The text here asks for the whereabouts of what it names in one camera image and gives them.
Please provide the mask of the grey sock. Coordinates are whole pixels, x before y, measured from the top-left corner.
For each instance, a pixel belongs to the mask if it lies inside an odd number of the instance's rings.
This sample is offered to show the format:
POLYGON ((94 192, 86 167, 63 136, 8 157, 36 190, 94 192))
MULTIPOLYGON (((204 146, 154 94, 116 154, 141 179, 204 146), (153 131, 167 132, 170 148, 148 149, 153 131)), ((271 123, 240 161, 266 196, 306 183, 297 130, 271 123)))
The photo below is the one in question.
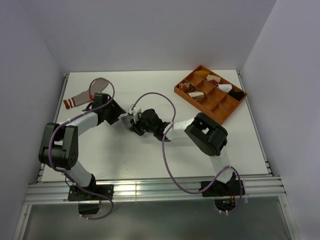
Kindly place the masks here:
POLYGON ((121 117, 121 121, 123 123, 123 125, 129 130, 132 127, 132 116, 127 114, 121 117))

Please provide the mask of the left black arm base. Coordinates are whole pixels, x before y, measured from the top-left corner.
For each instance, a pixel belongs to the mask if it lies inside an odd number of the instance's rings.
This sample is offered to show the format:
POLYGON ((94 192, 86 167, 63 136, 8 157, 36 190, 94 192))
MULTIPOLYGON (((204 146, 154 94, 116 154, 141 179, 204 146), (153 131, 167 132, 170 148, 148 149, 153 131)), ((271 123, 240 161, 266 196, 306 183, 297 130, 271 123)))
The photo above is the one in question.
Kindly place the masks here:
POLYGON ((100 220, 109 216, 114 210, 113 203, 114 185, 97 185, 94 189, 79 188, 70 186, 67 197, 68 202, 78 202, 78 213, 80 217, 88 220, 100 220), (110 209, 102 216, 97 216, 102 209, 102 201, 111 204, 110 209))

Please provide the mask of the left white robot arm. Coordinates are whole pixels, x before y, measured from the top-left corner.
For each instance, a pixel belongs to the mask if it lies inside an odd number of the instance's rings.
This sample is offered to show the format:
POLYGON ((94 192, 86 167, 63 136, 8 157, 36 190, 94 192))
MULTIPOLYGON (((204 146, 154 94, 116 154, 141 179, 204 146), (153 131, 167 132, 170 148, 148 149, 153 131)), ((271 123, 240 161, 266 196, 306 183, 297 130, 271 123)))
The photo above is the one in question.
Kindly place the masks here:
POLYGON ((79 158, 79 136, 103 122, 116 123, 126 111, 107 93, 98 92, 93 102, 78 116, 62 123, 48 123, 44 127, 38 159, 40 163, 62 173, 80 187, 86 200, 96 197, 95 176, 87 171, 79 158))

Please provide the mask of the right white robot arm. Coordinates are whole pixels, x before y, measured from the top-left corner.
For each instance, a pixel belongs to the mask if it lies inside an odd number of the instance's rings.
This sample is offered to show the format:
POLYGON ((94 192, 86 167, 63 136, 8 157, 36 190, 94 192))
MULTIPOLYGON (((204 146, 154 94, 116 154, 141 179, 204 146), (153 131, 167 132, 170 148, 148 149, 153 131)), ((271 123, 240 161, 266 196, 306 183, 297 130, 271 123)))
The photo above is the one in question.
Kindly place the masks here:
POLYGON ((169 167, 165 153, 165 143, 189 138, 197 148, 207 155, 213 166, 217 191, 222 195, 229 194, 234 188, 235 170, 227 152, 227 130, 216 121, 200 112, 195 117, 178 122, 162 121, 153 108, 141 111, 134 108, 128 112, 127 128, 139 136, 153 134, 161 141, 162 156, 166 168, 169 167))

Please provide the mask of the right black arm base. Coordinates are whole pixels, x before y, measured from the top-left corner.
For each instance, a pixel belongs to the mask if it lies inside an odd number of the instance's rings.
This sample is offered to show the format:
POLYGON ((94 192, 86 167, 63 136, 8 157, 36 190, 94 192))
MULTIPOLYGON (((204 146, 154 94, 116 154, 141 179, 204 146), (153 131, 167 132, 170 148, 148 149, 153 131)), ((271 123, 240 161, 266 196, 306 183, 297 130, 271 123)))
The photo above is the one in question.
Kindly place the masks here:
POLYGON ((222 199, 215 199, 214 204, 219 211, 232 211, 236 205, 236 197, 244 195, 245 188, 243 186, 243 181, 232 176, 231 180, 227 183, 222 183, 220 181, 215 181, 208 190, 202 193, 202 196, 207 197, 224 197, 222 199))

